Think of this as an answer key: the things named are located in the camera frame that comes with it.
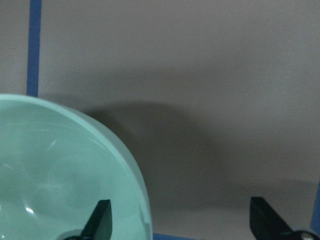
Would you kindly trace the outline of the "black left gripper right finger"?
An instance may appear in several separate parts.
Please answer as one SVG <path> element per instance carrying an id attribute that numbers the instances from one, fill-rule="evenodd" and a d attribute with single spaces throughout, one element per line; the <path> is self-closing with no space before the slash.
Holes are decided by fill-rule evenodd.
<path id="1" fill-rule="evenodd" d="M 256 240 L 282 240 L 294 232 L 260 196 L 250 198 L 249 227 Z"/>

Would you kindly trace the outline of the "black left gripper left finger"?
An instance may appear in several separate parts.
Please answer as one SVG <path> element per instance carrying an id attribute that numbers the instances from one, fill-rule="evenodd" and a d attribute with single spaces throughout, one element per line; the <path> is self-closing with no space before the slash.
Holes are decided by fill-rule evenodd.
<path id="1" fill-rule="evenodd" d="M 111 201 L 99 200 L 80 234 L 82 240 L 110 240 L 112 236 Z"/>

